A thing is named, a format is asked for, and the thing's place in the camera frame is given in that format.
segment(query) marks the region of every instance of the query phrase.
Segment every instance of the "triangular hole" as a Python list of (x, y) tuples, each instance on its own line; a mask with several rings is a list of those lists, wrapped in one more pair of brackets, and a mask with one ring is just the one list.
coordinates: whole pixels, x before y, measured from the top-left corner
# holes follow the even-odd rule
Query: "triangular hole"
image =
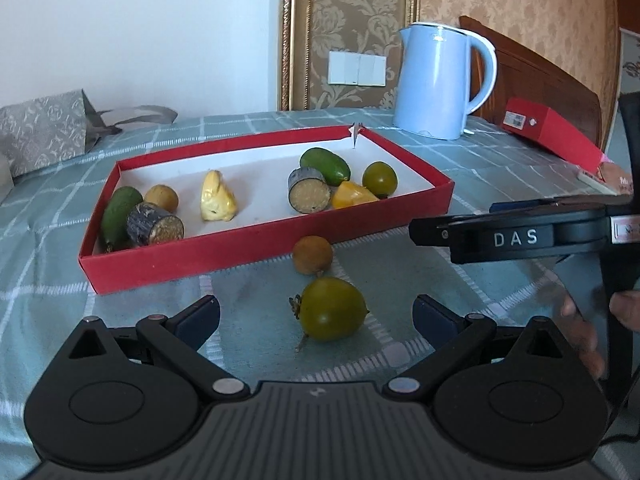
[(81, 359), (83, 357), (96, 357), (104, 355), (107, 351), (102, 346), (100, 338), (95, 330), (85, 330), (80, 336), (80, 340), (71, 351), (70, 359)]
[(562, 357), (558, 346), (556, 346), (556, 343), (546, 330), (538, 330), (536, 332), (536, 336), (529, 345), (527, 354), (539, 355), (540, 357), (553, 357), (555, 359)]

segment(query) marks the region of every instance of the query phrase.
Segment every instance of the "blue kettle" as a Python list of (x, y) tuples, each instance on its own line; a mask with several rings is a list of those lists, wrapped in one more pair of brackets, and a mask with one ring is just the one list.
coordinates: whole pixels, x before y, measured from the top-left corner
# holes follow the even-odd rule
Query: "blue kettle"
[[(457, 139), (473, 113), (494, 90), (498, 73), (495, 48), (475, 32), (439, 23), (412, 23), (400, 30), (404, 57), (394, 126), (435, 139)], [(471, 47), (484, 60), (484, 81), (469, 101)]]

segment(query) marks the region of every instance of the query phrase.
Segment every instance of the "wooden headboard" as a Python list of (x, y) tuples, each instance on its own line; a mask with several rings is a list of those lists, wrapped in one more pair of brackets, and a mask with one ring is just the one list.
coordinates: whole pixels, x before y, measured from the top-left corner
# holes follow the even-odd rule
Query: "wooden headboard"
[[(494, 91), (474, 115), (500, 126), (509, 98), (521, 97), (552, 108), (596, 146), (602, 145), (604, 139), (600, 101), (593, 91), (548, 59), (485, 27), (478, 20), (460, 16), (460, 28), (481, 34), (491, 41), (498, 59), (498, 77)], [(482, 59), (474, 50), (472, 96), (478, 93), (483, 73)]]

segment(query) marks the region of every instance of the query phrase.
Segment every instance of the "hand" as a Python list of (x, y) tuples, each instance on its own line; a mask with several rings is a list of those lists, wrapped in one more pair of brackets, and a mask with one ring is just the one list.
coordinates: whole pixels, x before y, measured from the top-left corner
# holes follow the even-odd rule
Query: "hand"
[[(609, 303), (611, 313), (629, 330), (640, 332), (640, 290), (617, 292)], [(558, 327), (577, 350), (580, 359), (595, 379), (602, 377), (604, 359), (596, 352), (598, 336), (593, 325), (585, 321), (569, 295), (560, 308)]]

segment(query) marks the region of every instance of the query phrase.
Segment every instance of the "avocado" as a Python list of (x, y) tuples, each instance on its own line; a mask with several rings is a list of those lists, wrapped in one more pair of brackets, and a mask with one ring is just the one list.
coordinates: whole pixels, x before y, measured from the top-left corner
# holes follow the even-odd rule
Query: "avocado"
[(142, 201), (140, 192), (131, 186), (119, 187), (113, 192), (100, 222), (100, 237), (106, 252), (126, 247), (127, 216)]
[(329, 186), (340, 186), (351, 178), (347, 163), (335, 153), (324, 148), (310, 148), (300, 157), (300, 168), (314, 168), (322, 173)]

